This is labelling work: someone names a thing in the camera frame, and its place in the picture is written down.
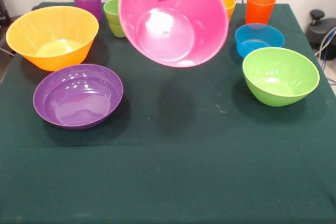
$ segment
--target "orange cup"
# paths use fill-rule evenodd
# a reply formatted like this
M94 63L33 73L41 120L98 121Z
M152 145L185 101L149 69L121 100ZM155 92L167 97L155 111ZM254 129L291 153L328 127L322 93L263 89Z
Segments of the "orange cup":
M245 22L267 24L276 0L247 0Z
M229 19L229 22L231 20L231 16L235 10L236 7L236 1L235 0L223 0L224 2L224 6L226 8L226 12L227 12L227 17Z

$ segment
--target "table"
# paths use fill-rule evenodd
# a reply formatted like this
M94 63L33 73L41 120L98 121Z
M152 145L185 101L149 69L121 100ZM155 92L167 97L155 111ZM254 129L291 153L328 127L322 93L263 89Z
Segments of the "table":
M40 7L72 3L41 3ZM300 102L272 108L245 85L235 30L190 69L158 65L104 18L85 63L115 71L124 97L103 124L69 131L32 97L49 73L16 56L0 86L0 222L331 223L336 221L336 99L293 12L269 24L317 66Z

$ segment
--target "yellow cup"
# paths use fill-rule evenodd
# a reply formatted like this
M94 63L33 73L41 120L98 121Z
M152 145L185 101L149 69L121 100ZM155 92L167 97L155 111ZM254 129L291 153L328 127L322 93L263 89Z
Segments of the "yellow cup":
M236 7L236 1L235 0L223 0L225 8L226 8L226 12L227 12L227 16L229 19L229 22L231 20L231 16L235 10Z

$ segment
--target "bowl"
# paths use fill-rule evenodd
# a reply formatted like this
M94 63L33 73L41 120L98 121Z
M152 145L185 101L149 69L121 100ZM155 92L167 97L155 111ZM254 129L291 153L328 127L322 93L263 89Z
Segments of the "bowl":
M237 51L245 58L253 50L263 47L282 47L285 43L283 34L276 28L264 24L248 24L236 31Z
M90 12L72 6L51 6L29 12L9 27L8 45L37 67L56 71L80 64L98 32Z
M116 109L122 94L122 82L112 70L81 64L48 75L37 86L33 104L47 122L83 130L103 122Z
M316 66L304 55L286 48L266 47L243 61L246 83L253 95L269 106L295 103L319 84Z
M228 33L222 0L120 0L121 26L131 44L170 67L193 67L213 58Z

